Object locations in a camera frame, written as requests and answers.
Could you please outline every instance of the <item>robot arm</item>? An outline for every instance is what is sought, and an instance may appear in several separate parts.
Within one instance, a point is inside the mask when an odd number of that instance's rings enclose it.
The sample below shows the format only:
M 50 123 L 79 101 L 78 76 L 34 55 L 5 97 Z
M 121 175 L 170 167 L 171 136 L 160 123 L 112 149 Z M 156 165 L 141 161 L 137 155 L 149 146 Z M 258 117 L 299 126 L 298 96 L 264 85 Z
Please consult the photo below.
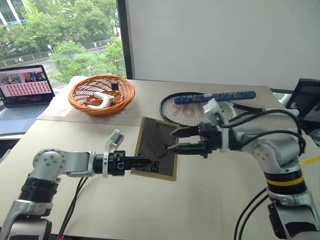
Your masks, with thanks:
M 275 235 L 280 239 L 319 239 L 320 221 L 311 192 L 305 184 L 298 160 L 299 144 L 287 134 L 271 134 L 249 141 L 266 132 L 265 128 L 246 123 L 238 127 L 219 128 L 226 119 L 214 99 L 204 107 L 211 123 L 183 127 L 171 134 L 179 137 L 200 136 L 196 144 L 178 143 L 169 151 L 183 155 L 201 155 L 204 158 L 213 150 L 227 149 L 244 151 L 258 161 L 267 183 L 271 200 L 269 218 Z
M 116 129 L 108 138 L 103 154 L 91 152 L 68 152 L 47 148 L 33 159 L 33 171 L 28 174 L 21 194 L 11 206 L 0 231 L 0 240 L 50 238 L 52 224 L 49 216 L 57 193 L 60 175 L 69 177 L 93 177 L 95 174 L 124 176 L 125 170 L 141 168 L 151 163 L 145 157 L 125 156 L 125 151 L 116 151 L 124 135 Z

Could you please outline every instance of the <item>wires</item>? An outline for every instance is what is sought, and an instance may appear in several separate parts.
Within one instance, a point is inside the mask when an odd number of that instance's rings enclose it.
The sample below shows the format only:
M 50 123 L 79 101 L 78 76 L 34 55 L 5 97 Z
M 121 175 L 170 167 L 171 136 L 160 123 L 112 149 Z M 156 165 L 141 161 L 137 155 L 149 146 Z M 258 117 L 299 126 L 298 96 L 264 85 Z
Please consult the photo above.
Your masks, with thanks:
M 246 213 L 248 208 L 254 203 L 254 201 L 257 200 L 257 198 L 260 197 L 266 190 L 267 190 L 267 188 L 264 188 L 257 195 L 255 195 L 254 198 L 252 198 L 252 200 L 248 203 L 248 205 L 241 212 L 241 214 L 238 218 L 238 221 L 236 222 L 236 225 L 235 225 L 233 240 L 237 240 L 238 228 L 239 228 L 239 224 L 240 224 L 242 217 L 244 216 L 244 214 Z
M 251 120 L 254 120 L 254 119 L 257 119 L 257 118 L 260 118 L 264 115 L 268 115 L 268 114 L 275 114 L 275 113 L 281 113 L 281 114 L 286 114 L 288 115 L 290 118 L 292 118 L 296 124 L 296 127 L 297 127 L 297 133 L 299 135 L 302 135 L 302 128 L 301 128 L 301 123 L 300 121 L 296 118 L 295 115 L 293 115 L 291 112 L 288 112 L 286 110 L 283 110 L 283 109 L 273 109 L 273 110 L 268 110 L 268 111 L 263 111 L 263 112 L 259 112 L 253 116 L 250 116 L 248 118 L 246 118 L 245 120 L 242 120 L 242 121 L 239 121 L 237 123 L 234 123 L 234 124 L 230 124 L 230 125 L 224 125 L 224 124 L 220 124 L 219 126 L 221 128 L 224 128 L 224 129 L 231 129 L 231 128 L 234 128 L 234 127 L 237 127 L 237 126 L 240 126 L 242 124 L 245 124 L 247 122 L 250 122 Z
M 240 232 L 239 232 L 239 238 L 238 240 L 242 239 L 242 233 L 244 232 L 246 223 L 248 221 L 248 219 L 250 218 L 251 214 L 257 209 L 257 207 L 259 207 L 269 196 L 265 195 L 260 201 L 257 202 L 256 205 L 253 206 L 253 208 L 249 211 L 248 215 L 245 217 L 245 219 L 243 220 L 242 226 L 240 228 Z
M 72 202 L 71 202 L 71 204 L 70 204 L 70 206 L 68 208 L 68 211 L 66 212 L 66 215 L 64 217 L 64 220 L 62 222 L 59 234 L 57 236 L 57 240 L 60 240 L 63 237 L 65 229 L 66 229 L 66 227 L 67 227 L 67 225 L 68 225 L 68 223 L 69 223 L 69 221 L 71 219 L 72 214 L 74 213 L 78 194 L 81 191 L 82 187 L 84 186 L 84 184 L 86 183 L 87 180 L 88 180 L 88 177 L 86 177 L 86 178 L 82 177 L 80 179 L 80 181 L 78 183 L 78 186 L 76 187 L 75 195 L 74 195 L 74 197 L 72 199 Z
M 238 119 L 243 118 L 244 116 L 247 116 L 247 115 L 254 115 L 254 114 L 261 113 L 261 112 L 262 112 L 262 110 L 260 110 L 260 111 L 258 111 L 258 110 L 245 111 L 245 112 L 240 113 L 239 115 L 237 115 L 237 116 L 235 116 L 235 117 L 231 118 L 231 119 L 229 120 L 229 122 L 231 123 L 231 122 L 234 122 L 235 120 L 238 120 Z
M 244 112 L 244 113 L 241 113 L 240 115 L 234 117 L 233 119 L 231 119 L 231 122 L 232 121 L 235 121 L 237 119 L 240 119 L 244 116 L 247 116 L 247 115 L 251 115 L 251 114 L 254 114 L 256 110 L 253 110 L 253 111 L 247 111 L 247 112 Z M 253 116 L 250 116 L 242 121 L 239 121 L 239 122 L 236 122 L 234 124 L 230 124 L 230 125 L 224 125 L 224 124 L 220 124 L 219 126 L 221 128 L 225 128 L 225 129 L 230 129 L 230 128 L 234 128 L 234 127 L 238 127 L 242 124 L 245 124 L 245 123 L 248 123 L 250 122 L 251 120 L 254 120 L 254 119 L 257 119 L 259 117 L 262 117 L 264 115 L 268 115 L 268 114 L 274 114 L 274 113 L 282 113 L 282 114 L 286 114 L 288 115 L 290 118 L 292 118 L 296 124 L 296 127 L 297 127 L 297 134 L 292 132 L 292 131 L 285 131 L 285 130 L 278 130 L 278 131 L 267 131 L 267 132 L 264 132 L 264 133 L 261 133 L 253 138 L 250 138 L 248 141 L 246 141 L 242 146 L 245 146 L 247 145 L 248 143 L 256 140 L 257 138 L 260 138 L 262 136 L 265 136 L 265 135 L 269 135 L 269 134 L 280 134 L 280 133 L 283 133 L 283 134 L 290 134 L 290 135 L 294 135 L 298 138 L 298 144 L 299 144 L 299 147 L 300 147 L 300 151 L 299 151 L 299 156 L 301 156 L 304 152 L 305 152 L 305 148 L 306 148 L 306 141 L 304 140 L 304 138 L 302 137 L 302 127 L 301 127 L 301 123 L 300 121 L 298 120 L 298 118 L 296 118 L 295 115 L 293 115 L 291 112 L 288 112 L 286 110 L 283 110 L 283 109 L 273 109 L 273 110 L 268 110 L 268 111 L 263 111 L 263 112 L 259 112 Z

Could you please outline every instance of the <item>blue racket grip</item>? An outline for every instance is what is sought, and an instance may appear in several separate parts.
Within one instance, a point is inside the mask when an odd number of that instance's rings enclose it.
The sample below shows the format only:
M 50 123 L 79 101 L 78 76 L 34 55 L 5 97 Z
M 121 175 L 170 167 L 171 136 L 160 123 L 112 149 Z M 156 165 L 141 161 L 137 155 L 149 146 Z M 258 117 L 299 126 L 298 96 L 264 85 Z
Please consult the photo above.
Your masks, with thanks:
M 254 99 L 256 97 L 255 91 L 237 91 L 237 92 L 225 92 L 214 94 L 198 94 L 198 95 L 185 95 L 176 96 L 174 99 L 175 104 L 198 104 L 207 103 L 214 98 L 217 102 Z

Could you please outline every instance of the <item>white wall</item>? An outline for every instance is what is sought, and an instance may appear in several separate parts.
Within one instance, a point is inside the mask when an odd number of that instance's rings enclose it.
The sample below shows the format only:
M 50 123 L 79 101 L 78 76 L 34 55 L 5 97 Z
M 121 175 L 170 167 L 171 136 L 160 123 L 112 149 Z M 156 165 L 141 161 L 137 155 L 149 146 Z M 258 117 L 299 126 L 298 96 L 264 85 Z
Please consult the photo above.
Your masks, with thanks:
M 127 0 L 133 78 L 267 85 L 320 79 L 320 0 Z

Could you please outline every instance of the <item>table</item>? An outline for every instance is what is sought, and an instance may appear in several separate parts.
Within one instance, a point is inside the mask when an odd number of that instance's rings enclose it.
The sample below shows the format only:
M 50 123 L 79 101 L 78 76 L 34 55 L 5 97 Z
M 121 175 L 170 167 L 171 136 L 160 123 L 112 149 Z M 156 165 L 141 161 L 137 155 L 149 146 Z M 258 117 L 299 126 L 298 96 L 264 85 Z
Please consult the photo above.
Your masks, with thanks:
M 267 86 L 130 80 L 135 88 L 135 97 L 130 105 L 125 108 L 125 111 L 122 111 L 114 116 L 97 118 L 76 110 L 68 102 L 69 90 L 77 82 L 83 79 L 85 79 L 83 76 L 73 77 L 71 79 L 71 84 L 63 89 L 56 97 L 54 97 L 50 106 L 38 117 L 38 119 L 140 126 L 142 116 L 161 119 L 159 113 L 159 104 L 161 100 L 170 94 L 180 92 L 228 93 L 255 91 L 257 94 L 256 98 L 234 102 L 254 108 L 283 108 L 279 101 L 273 97 L 273 93 Z
M 257 92 L 258 97 L 262 98 L 261 94 L 264 94 L 264 99 L 269 99 L 268 103 L 272 105 L 276 100 L 271 91 L 264 88 L 265 91 Z M 159 103 L 150 102 L 151 107 L 156 107 L 155 104 Z M 278 128 L 288 128 L 280 117 L 274 118 L 274 121 L 266 121 L 266 127 L 274 127 L 277 123 Z M 101 153 L 115 128 L 125 134 L 119 150 L 132 156 L 138 125 L 37 120 L 0 164 L 0 225 L 31 172 L 32 159 L 38 151 L 58 148 Z M 306 153 L 301 156 L 301 161 L 320 156 L 316 145 L 308 137 L 306 141 Z M 318 209 L 319 169 L 319 162 L 302 169 Z M 58 193 L 53 199 L 53 210 L 48 217 L 53 223 L 53 233 L 59 231 L 78 180 L 61 177 Z M 230 240 L 242 209 L 265 186 L 257 161 L 245 152 L 232 151 L 215 151 L 208 159 L 180 155 L 175 182 L 129 173 L 124 177 L 109 178 L 96 175 L 80 193 L 65 234 L 128 240 Z M 263 203 L 248 221 L 243 233 L 245 239 L 277 239 L 269 222 L 267 204 L 268 201 Z

